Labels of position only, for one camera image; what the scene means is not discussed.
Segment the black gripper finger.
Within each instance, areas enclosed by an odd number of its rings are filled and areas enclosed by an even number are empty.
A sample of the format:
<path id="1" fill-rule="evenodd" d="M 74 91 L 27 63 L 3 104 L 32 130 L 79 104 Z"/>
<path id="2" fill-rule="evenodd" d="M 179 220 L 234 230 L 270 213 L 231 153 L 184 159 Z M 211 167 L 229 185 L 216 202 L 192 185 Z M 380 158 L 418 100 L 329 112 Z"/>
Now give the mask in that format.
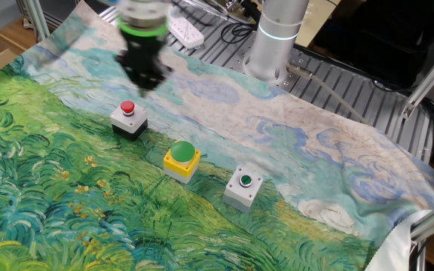
<path id="1" fill-rule="evenodd" d="M 125 62 L 124 59 L 122 57 L 122 55 L 116 55 L 115 56 L 115 61 L 121 66 L 121 68 L 124 70 L 126 76 L 128 77 L 128 79 L 136 86 L 138 94 L 140 97 L 144 97 L 145 96 L 145 91 L 136 83 L 135 81 L 135 75 L 133 70 L 131 69 L 131 67 L 128 67 Z"/>
<path id="2" fill-rule="evenodd" d="M 143 87 L 143 96 L 146 97 L 151 91 L 159 87 L 171 74 L 173 69 L 162 63 L 157 64 L 146 76 L 146 84 Z"/>

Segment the black gripper body green ring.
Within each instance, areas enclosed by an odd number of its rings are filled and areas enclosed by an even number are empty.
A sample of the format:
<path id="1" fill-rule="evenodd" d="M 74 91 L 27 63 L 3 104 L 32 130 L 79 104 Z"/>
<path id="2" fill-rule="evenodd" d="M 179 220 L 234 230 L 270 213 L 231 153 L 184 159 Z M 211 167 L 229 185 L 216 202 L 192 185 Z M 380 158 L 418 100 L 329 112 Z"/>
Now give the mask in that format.
<path id="1" fill-rule="evenodd" d="M 146 74 L 161 63 L 158 56 L 166 44 L 167 19 L 160 26 L 139 29 L 117 17 L 117 26 L 127 45 L 119 55 L 131 67 L 135 78 L 147 78 Z"/>

